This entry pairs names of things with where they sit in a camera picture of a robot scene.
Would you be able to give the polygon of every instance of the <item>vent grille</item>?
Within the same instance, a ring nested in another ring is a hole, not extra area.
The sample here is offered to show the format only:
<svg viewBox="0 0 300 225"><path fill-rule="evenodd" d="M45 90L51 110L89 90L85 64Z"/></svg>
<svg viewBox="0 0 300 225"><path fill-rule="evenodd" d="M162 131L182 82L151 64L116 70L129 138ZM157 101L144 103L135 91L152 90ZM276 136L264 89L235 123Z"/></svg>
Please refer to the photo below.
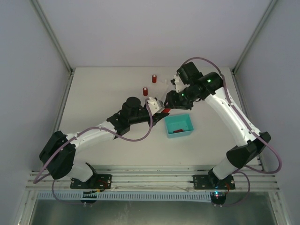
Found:
<svg viewBox="0 0 300 225"><path fill-rule="evenodd" d="M80 191L56 191L55 194L62 200L210 202L209 193L199 192L102 192L84 195ZM37 199L50 200L54 197L51 191L40 191Z"/></svg>

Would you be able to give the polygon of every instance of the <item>metal frame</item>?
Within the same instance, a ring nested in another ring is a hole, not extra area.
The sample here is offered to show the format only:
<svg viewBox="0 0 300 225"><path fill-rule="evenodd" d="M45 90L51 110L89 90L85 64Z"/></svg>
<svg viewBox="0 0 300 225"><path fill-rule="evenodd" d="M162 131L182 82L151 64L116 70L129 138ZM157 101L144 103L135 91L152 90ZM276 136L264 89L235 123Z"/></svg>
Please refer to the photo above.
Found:
<svg viewBox="0 0 300 225"><path fill-rule="evenodd" d="M235 75L236 72L239 70L246 54L248 53L249 49L251 48L253 42L255 41L255 39L257 38L258 34L260 33L261 29L263 28L265 22L267 21L267 19L269 18L272 10L274 9L276 3L278 2L278 0L271 0L270 4L268 5L266 11L264 12L262 18L260 19L258 25L256 26L255 30L253 31L250 39L248 40L242 54L240 55L237 63L235 64L235 67L233 68L233 74Z"/></svg>
<svg viewBox="0 0 300 225"><path fill-rule="evenodd" d="M73 69L64 53L64 51L62 50L60 43L58 42L58 39L41 7L41 5L39 4L38 0L30 0L32 7L34 8L34 10L36 11L43 27L45 28L46 32L49 35L49 38L52 40L58 54L60 55L61 60L63 61L63 63L65 64L67 71L69 72L69 74L72 74Z"/></svg>
<svg viewBox="0 0 300 225"><path fill-rule="evenodd" d="M45 27L49 37L51 38L55 48L57 49L62 61L64 62L70 77L66 85L64 95L60 104L58 111L58 116L54 125L53 131L57 131L60 126L61 118L64 112L66 101L68 98L68 93L72 84L74 70L71 68L70 63L67 60L65 53L63 52L46 16L43 12L38 0L30 0L33 8L35 9L38 17L41 20L41 23ZM269 17L272 9L274 8L277 0L272 0L266 9L263 17L261 18L259 24L257 25L254 33L252 34L250 40L248 41L244 51L242 52L236 66L233 69L233 81L237 89L237 93L240 99L242 110L246 116L249 117L247 113L247 106L245 104L244 98L240 91L238 82L234 76L234 73L239 69L243 59L245 58L247 52L249 51L253 41L259 34L261 28L265 24L267 18ZM262 156L259 157L261 165L256 166L258 169L266 168L264 159ZM185 193L195 194L203 193L204 195L213 190L194 190L194 186L191 183L192 176L195 174L207 174L208 169L212 166L205 168L203 166L97 166L96 170L98 173L107 173L113 175L112 188L106 190L108 193L123 193L124 191L135 193L135 192L155 192L155 193ZM270 202L273 207L274 216L279 225L290 225L290 219L285 207L285 202L281 196L278 184L276 182L275 176L273 175L264 175L257 174L247 168L243 170L247 176L249 176L251 182L251 191L252 192L268 192L270 197ZM52 185L52 178L45 178L44 181L38 183L37 185L33 184L34 177L36 172L32 172L30 175L30 180L26 186L24 195L22 197L21 204L18 209L18 213L15 219L15 225L28 225L30 223L31 216L34 211L34 206L36 200L38 199L38 194L40 191L50 191ZM248 183L246 179L240 175L234 175L236 190L234 192L245 192L248 188ZM80 190L70 189L70 180L69 178L63 178L56 182L55 190L68 193L78 192Z"/></svg>

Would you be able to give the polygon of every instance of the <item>red object in bin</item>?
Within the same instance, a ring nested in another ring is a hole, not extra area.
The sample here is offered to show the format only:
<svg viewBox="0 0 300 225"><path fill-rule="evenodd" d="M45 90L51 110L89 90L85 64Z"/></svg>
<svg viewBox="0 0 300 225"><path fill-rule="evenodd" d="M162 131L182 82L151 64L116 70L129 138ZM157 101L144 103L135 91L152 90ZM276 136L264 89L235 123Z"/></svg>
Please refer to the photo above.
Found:
<svg viewBox="0 0 300 225"><path fill-rule="evenodd" d="M148 88L143 88L143 89L142 89L142 94L143 94L144 96L147 96L147 95L148 95Z"/></svg>
<svg viewBox="0 0 300 225"><path fill-rule="evenodd" d="M183 129L173 131L173 134L183 132Z"/></svg>

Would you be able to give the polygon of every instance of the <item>red cylinder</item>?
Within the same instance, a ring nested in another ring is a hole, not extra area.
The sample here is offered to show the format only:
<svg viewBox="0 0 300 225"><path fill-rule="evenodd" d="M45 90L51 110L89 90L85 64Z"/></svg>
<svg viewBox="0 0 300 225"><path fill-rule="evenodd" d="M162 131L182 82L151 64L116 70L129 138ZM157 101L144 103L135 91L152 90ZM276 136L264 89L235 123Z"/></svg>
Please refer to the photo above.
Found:
<svg viewBox="0 0 300 225"><path fill-rule="evenodd" d="M152 83L156 83L157 76L155 74L152 75Z"/></svg>
<svg viewBox="0 0 300 225"><path fill-rule="evenodd" d="M147 96L147 95L148 95L148 88L143 88L143 89L142 89L142 94L143 94L144 96Z"/></svg>

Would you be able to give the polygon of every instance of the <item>cable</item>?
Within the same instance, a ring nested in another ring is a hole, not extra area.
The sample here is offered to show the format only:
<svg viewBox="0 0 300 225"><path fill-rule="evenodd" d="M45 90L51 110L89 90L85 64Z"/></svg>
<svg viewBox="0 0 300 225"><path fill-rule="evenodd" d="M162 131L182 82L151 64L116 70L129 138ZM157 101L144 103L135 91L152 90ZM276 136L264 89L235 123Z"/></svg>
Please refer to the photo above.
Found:
<svg viewBox="0 0 300 225"><path fill-rule="evenodd" d="M230 186L229 186L229 184L227 184L227 183L225 183L225 184L226 184L226 187L227 187L227 192L225 193L225 195L226 195L226 194L228 194L229 191L230 191Z"/></svg>
<svg viewBox="0 0 300 225"><path fill-rule="evenodd" d="M104 183L104 184L105 184L104 190L107 189L108 185L107 185L107 182L106 182L106 181L104 181L104 180L98 180L98 182Z"/></svg>
<svg viewBox="0 0 300 225"><path fill-rule="evenodd" d="M115 136L117 136L117 137L119 137L119 138L121 138L121 139L123 139L123 140L125 140L125 141L129 141L129 142L139 142L139 141L144 140L144 139L145 139L146 137L148 137L148 135L150 134L150 132L151 132L151 130L152 130L152 126L153 126L152 113L151 113L151 110L150 110L150 108L149 108L149 106L148 106L147 100L149 100L149 99L146 99L146 100L145 100L145 104L146 104L146 107L147 107L147 110L148 110L148 113L149 113L149 116L150 116L150 125L149 125L149 130L148 130L148 132L146 133L146 135L145 135L144 137L141 137L141 138L139 138L139 139L129 139L129 138L122 137L121 135L119 135L119 134L117 134L117 133L115 133L115 132L113 132L113 131L111 131L111 130L105 128L105 127L101 127L100 130L107 131L108 133L111 133L111 134L113 134L113 135L115 135Z"/></svg>
<svg viewBox="0 0 300 225"><path fill-rule="evenodd" d="M141 141L141 140L144 140L144 139L150 134L150 132L151 132L151 130L152 130L152 126L153 126L152 113L151 113L151 110L150 110L150 108L149 108L149 106L148 106L147 100L149 100L149 99L147 98L147 99L145 100L145 104L146 104L146 108L147 108L148 113L149 113L149 116L150 116L150 126L149 126L148 132L145 134L144 137L141 137L141 138L139 138L139 139L129 139L129 138L125 138L125 137L122 137L121 135L119 135L119 134L117 134L117 133L115 133L115 132L113 132L113 131L111 131L111 130L105 128L105 127L90 127L90 128L87 128L87 129L85 129L84 131L80 132L80 133L77 135L77 137L80 137L81 135L83 135L84 133L86 133L86 132L88 132L88 131L90 131L90 130L99 130L99 129L100 129L100 130L107 131L107 132L109 132L109 133L111 133L111 134L113 134L113 135L115 135L115 136L117 136L117 137L119 137L119 138L121 138L121 139L123 139L123 140L125 140L125 141L129 141L129 142L139 142L139 141ZM49 163L52 161L52 159L53 159L53 158L54 158L61 150L63 150L63 148L64 148L66 145L68 145L69 143L71 143L71 142L72 142L73 140L75 140L77 137L76 137L76 136L72 137L70 140L68 140L68 141L65 142L62 146L60 146L60 147L59 147L59 148L58 148L58 149L50 156L50 158L49 158L49 159L47 160L47 162L44 164L44 166L42 167L42 169L38 172L37 176L35 177L35 179L34 179L34 181L33 181L33 184L39 183L42 179L44 179L45 177L47 177L47 176L50 175L50 174L48 173L48 174L46 174L46 175L44 175L44 176L42 176L42 177L40 178L40 176L42 175L43 171L46 169L46 167L49 165Z"/></svg>
<svg viewBox="0 0 300 225"><path fill-rule="evenodd" d="M58 201L60 203L63 203L63 204L66 204L66 205L91 205L91 203L86 203L86 202L85 203L83 203L83 202L80 202L80 203L79 202L68 202L68 201L64 201L64 200L59 199L56 196L55 192L54 192L54 183L55 183L55 181L56 180L53 180L51 190L52 190L53 197L55 198L56 201Z"/></svg>
<svg viewBox="0 0 300 225"><path fill-rule="evenodd" d="M220 208L237 206L237 205L241 204L243 201L245 201L248 198L248 196L250 194L250 180L249 180L249 177L244 172L241 172L241 171L237 171L237 172L233 172L233 173L234 174L241 173L246 177L247 182L248 182L248 191L247 191L246 195L241 200L239 200L238 202L235 202L235 203L232 203L232 204L227 204L227 205L217 205L217 204L212 203L214 206L219 206Z"/></svg>
<svg viewBox="0 0 300 225"><path fill-rule="evenodd" d="M219 67L217 67L216 64L214 64L212 61L208 60L208 59L205 59L205 58L202 58L202 57L192 57L188 60L186 60L182 65L190 62L191 60L203 60L203 61L206 61L208 63L210 63L211 65L213 65L214 68L217 69L217 71L219 72L219 75L222 77L223 79L223 87L224 87L224 91L225 91L225 95L226 95L226 98L227 98L227 101L228 103L231 105L232 101L230 100L230 97L229 97L229 93L228 93L228 90L227 90L227 85L226 85L226 81L225 81L225 76L222 74L221 70L219 69ZM243 123L245 124L245 126L248 128L248 130L258 139L260 140L265 146L267 146L273 153L274 155L276 156L277 160L278 160L278 168L274 171L270 171L270 172L266 172L266 171L261 171L261 170L257 170L251 166L248 166L246 165L245 167L255 171L255 172L258 172L258 173L263 173L263 174L275 174L275 173L278 173L281 168L282 168L282 160L281 160L281 157L280 155L278 154L278 152L269 144L267 143L266 141L264 141L257 133L255 133L254 131L252 131L252 128L251 126L247 123L247 121L245 120L245 118L241 115L241 113L239 112L239 110L234 106L234 105L231 105L232 109L237 113L237 115L239 116L239 118L243 121Z"/></svg>

